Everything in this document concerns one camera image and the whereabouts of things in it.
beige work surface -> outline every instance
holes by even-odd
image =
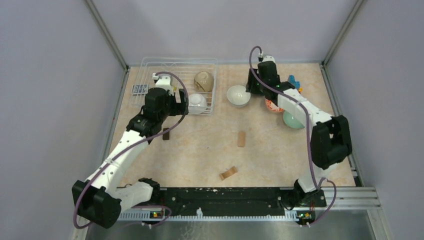
[[[323,111],[333,113],[317,63],[278,64],[277,68],[281,80],[294,75],[308,100]],[[138,70],[138,67],[130,70],[111,150],[118,144],[129,120],[140,110],[130,105]],[[152,178],[162,187],[293,186],[309,169],[306,129],[286,126],[283,114],[270,112],[263,97],[252,96],[242,108],[231,106],[227,89],[244,86],[248,70],[247,64],[219,65],[212,115],[188,115],[170,132],[170,140],[154,139],[134,160],[121,185]],[[168,117],[162,127],[171,127],[179,118]],[[245,147],[237,147],[239,131],[246,132]],[[238,172],[221,180],[220,173],[232,166]],[[347,159],[328,178],[337,186],[355,186]]]

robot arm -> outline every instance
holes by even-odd
[[[303,97],[291,83],[280,82],[275,59],[272,56],[259,55],[259,64],[257,69],[253,70],[265,84],[284,95],[264,87],[250,70],[246,85],[247,92],[265,96],[267,100],[271,100],[276,106],[292,114],[304,126],[307,126],[307,118],[309,119],[309,127],[312,129],[309,144],[313,172],[318,183],[352,153],[348,120],[343,115],[334,117],[322,111]],[[308,116],[300,104],[307,109]],[[300,196],[317,190],[309,170],[294,183],[294,187]]]
[[[74,204],[77,204],[77,199],[89,181],[102,171],[82,197],[77,214],[104,228],[110,228],[121,212],[149,201],[152,193],[159,191],[160,185],[146,178],[139,179],[129,187],[118,188],[118,185],[134,159],[151,140],[140,142],[159,133],[168,116],[182,115],[188,111],[185,93],[181,89],[181,103],[176,102],[171,76],[159,77],[153,74],[153,79],[155,87],[145,95],[145,105],[129,121],[115,149],[85,182],[78,180],[72,187]]]

white wall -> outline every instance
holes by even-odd
[[[82,0],[0,1],[0,234],[68,239],[123,70]]]
[[[130,65],[143,57],[324,59],[356,0],[94,0]]]
[[[364,182],[394,239],[423,239],[424,1],[372,0],[330,63]]]

orange patterned bowl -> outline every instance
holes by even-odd
[[[266,108],[272,111],[273,113],[277,114],[277,113],[284,112],[284,109],[276,106],[271,100],[265,99],[265,105],[266,105]]]

white wire dish rack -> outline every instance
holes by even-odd
[[[196,106],[190,107],[191,109],[196,110],[196,115],[212,114],[215,105],[215,92],[217,88],[218,60],[216,58],[170,58],[151,56],[143,58],[137,73],[135,84],[132,86],[132,95],[129,99],[129,103],[131,105],[140,108],[145,104],[146,93],[149,89],[155,87],[152,74],[162,71],[171,72],[177,75],[187,88],[188,95],[201,94],[206,98],[206,108]],[[196,84],[194,82],[195,75],[203,71],[209,72],[213,76],[212,92],[202,92],[196,88]],[[172,84],[177,89],[176,99],[177,102],[179,102],[180,96],[178,89],[182,89],[182,86],[176,79],[172,81]]]

